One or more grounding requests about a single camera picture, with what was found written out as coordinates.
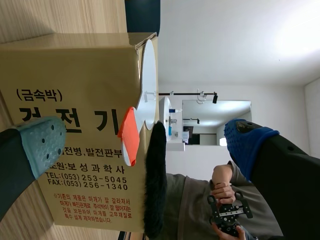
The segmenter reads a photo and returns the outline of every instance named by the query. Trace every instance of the sink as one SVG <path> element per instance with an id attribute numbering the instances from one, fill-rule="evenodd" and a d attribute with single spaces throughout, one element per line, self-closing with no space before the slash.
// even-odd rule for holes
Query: sink
<path id="1" fill-rule="evenodd" d="M 163 97 L 159 101 L 159 120 L 163 123 L 165 127 L 165 135 L 167 141 L 171 140 L 171 136 L 169 136 L 169 109 L 171 108 L 171 103 L 167 96 Z"/>

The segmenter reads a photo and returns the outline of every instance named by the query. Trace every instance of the bottle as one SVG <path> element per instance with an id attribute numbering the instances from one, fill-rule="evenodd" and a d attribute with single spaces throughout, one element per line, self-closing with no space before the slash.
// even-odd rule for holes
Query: bottle
<path id="1" fill-rule="evenodd" d="M 169 109 L 169 113 L 180 113 L 182 109 Z"/>

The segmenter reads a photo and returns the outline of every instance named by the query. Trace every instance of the cardboard box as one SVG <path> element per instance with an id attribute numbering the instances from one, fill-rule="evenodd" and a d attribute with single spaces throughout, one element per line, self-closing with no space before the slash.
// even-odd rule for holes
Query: cardboard box
<path id="1" fill-rule="evenodd" d="M 38 180 L 55 224 L 144 231 L 151 131 L 142 127 L 135 166 L 124 163 L 117 133 L 139 101 L 150 39 L 157 57 L 148 33 L 55 33 L 0 45 L 0 90 L 13 122 L 55 115 L 66 125 L 63 155 Z"/>

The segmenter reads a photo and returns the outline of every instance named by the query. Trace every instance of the human arm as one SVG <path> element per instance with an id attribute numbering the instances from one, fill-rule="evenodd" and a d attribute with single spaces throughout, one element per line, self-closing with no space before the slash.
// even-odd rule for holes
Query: human arm
<path id="1" fill-rule="evenodd" d="M 229 161 L 225 165 L 216 166 L 211 180 L 214 185 L 211 194 L 222 204 L 232 204 L 236 200 L 231 184 L 234 186 L 252 185 L 252 183 L 246 180 L 233 161 Z"/>
<path id="2" fill-rule="evenodd" d="M 213 185 L 220 183 L 230 183 L 233 175 L 232 166 L 230 164 L 218 165 L 213 169 L 212 182 Z"/>
<path id="3" fill-rule="evenodd" d="M 232 204 L 236 200 L 235 192 L 230 186 L 232 175 L 232 166 L 229 164 L 218 165 L 213 170 L 211 180 L 214 189 L 211 189 L 211 195 L 221 204 Z"/>

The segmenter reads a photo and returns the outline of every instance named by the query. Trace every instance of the perforated rubber pad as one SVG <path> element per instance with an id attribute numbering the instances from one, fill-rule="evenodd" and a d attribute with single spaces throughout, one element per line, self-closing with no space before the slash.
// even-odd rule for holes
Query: perforated rubber pad
<path id="1" fill-rule="evenodd" d="M 264 126 L 247 133 L 240 133 L 237 130 L 237 122 L 239 121 L 246 122 L 244 119 L 229 121 L 224 128 L 224 136 L 227 149 L 233 157 L 234 162 L 240 168 L 245 178 L 250 181 L 252 168 L 261 145 L 267 138 L 278 135 L 279 132 Z"/>
<path id="2" fill-rule="evenodd" d="M 66 141 L 66 126 L 55 116 L 35 118 L 16 126 L 34 178 L 50 168 L 62 154 Z"/>

